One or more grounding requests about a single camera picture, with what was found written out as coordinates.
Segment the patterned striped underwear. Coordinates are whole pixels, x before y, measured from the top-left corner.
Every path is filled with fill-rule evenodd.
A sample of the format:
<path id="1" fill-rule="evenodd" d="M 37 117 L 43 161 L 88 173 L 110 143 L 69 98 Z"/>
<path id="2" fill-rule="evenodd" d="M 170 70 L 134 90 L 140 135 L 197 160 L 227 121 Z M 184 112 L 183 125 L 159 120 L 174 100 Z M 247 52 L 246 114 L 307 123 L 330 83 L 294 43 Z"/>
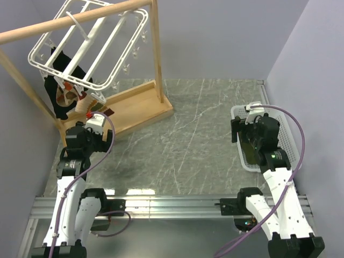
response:
<path id="1" fill-rule="evenodd" d="M 114 111 L 108 106 L 97 101 L 85 91 L 81 95 L 69 83 L 63 82 L 64 88 L 57 86 L 56 102 L 59 108 L 64 108 L 66 112 L 75 109 L 79 114 L 87 114 L 89 112 L 102 112 L 108 117 L 114 114 Z"/>

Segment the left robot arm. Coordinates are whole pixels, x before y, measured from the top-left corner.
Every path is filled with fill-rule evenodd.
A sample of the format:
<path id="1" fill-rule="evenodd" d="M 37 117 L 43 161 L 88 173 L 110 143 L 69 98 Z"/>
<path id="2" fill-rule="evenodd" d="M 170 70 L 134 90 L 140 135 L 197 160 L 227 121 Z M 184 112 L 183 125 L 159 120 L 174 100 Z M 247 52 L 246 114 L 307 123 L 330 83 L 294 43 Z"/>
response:
<path id="1" fill-rule="evenodd" d="M 105 117 L 96 114 L 66 130 L 66 146 L 57 166 L 57 195 L 51 223 L 42 247 L 31 257 L 86 257 L 85 243 L 95 216 L 108 211 L 104 189 L 86 189 L 94 152 L 109 154 L 112 130 L 104 130 Z"/>

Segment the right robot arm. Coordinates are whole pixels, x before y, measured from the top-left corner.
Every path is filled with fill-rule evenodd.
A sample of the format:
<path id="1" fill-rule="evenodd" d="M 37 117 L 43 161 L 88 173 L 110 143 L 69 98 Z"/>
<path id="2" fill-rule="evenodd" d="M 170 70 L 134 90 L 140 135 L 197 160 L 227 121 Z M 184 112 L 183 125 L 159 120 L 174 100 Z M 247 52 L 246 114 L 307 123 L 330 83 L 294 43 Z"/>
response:
<path id="1" fill-rule="evenodd" d="M 233 142 L 249 144 L 274 201 L 270 208 L 258 188 L 242 188 L 238 211 L 255 217 L 268 238 L 270 257 L 319 257 L 325 243 L 305 218 L 288 155 L 279 146 L 279 121 L 267 113 L 247 119 L 236 116 L 231 129 Z"/>

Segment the white plastic clip hanger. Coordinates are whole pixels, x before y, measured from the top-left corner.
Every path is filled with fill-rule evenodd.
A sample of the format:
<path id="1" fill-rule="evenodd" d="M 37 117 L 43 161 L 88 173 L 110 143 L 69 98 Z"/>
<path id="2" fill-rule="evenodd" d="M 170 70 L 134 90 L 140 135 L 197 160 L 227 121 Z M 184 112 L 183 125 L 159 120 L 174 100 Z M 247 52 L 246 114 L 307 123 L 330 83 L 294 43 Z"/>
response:
<path id="1" fill-rule="evenodd" d="M 107 21 L 108 15 L 96 19 L 90 31 L 86 32 L 82 28 L 81 24 L 76 21 L 76 15 L 70 12 L 71 6 L 75 3 L 80 3 L 82 5 L 81 13 L 85 13 L 91 7 L 101 8 L 112 5 L 111 3 L 103 1 L 65 1 L 53 20 L 57 21 L 57 19 L 59 18 L 69 17 L 73 20 L 72 25 L 69 27 L 68 31 L 63 36 L 58 45 L 54 44 L 51 41 L 51 32 L 42 34 L 38 42 L 29 52 L 27 59 L 31 66 L 37 68 L 40 71 L 42 77 L 52 75 L 61 88 L 65 88 L 65 86 L 63 85 L 64 81 L 69 82 L 72 84 L 72 86 L 75 87 L 79 95 L 82 94 L 84 89 L 88 89 L 94 99 L 105 104 L 106 100 L 103 95 L 103 91 L 114 84 L 114 81 L 121 70 L 127 71 L 127 65 L 125 64 L 125 62 L 129 54 L 136 51 L 135 44 L 137 43 L 138 39 L 140 37 L 145 37 L 145 27 L 148 23 L 149 14 L 145 9 L 142 8 L 131 8 L 126 11 L 121 11 L 119 14 L 120 18 L 117 24 L 115 25 L 105 43 L 102 45 L 102 48 L 95 57 L 93 63 L 90 65 L 90 68 L 85 72 L 85 75 L 81 76 L 81 78 L 78 78 L 72 73 L 80 64 L 82 59 L 88 54 L 90 47 L 94 44 L 94 41 L 96 40 L 97 36 L 99 36 L 99 33 L 101 32 L 105 22 Z M 118 58 L 118 61 L 116 62 L 104 82 L 91 82 L 90 79 L 92 75 L 100 65 L 102 59 L 108 53 L 115 37 L 118 35 L 119 31 L 124 26 L 130 15 L 138 16 L 137 28 L 133 32 L 129 42 Z M 79 31 L 81 33 L 82 37 L 84 38 L 83 42 L 81 43 L 76 53 L 71 57 L 71 60 L 67 62 L 66 67 L 61 69 L 54 68 L 54 61 L 56 61 L 59 54 L 64 51 L 65 46 L 71 41 L 71 38 L 76 31 Z"/>

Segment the olive green underwear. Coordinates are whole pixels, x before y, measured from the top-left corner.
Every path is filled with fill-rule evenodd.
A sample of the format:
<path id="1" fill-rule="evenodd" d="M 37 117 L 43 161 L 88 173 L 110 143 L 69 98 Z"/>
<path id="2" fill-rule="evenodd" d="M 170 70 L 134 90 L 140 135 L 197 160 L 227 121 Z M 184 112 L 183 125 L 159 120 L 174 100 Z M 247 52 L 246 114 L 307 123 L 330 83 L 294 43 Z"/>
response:
<path id="1" fill-rule="evenodd" d="M 240 143 L 247 163 L 251 165 L 257 165 L 255 158 L 255 148 L 252 146 L 253 136 L 253 126 L 245 126 L 240 134 Z"/>

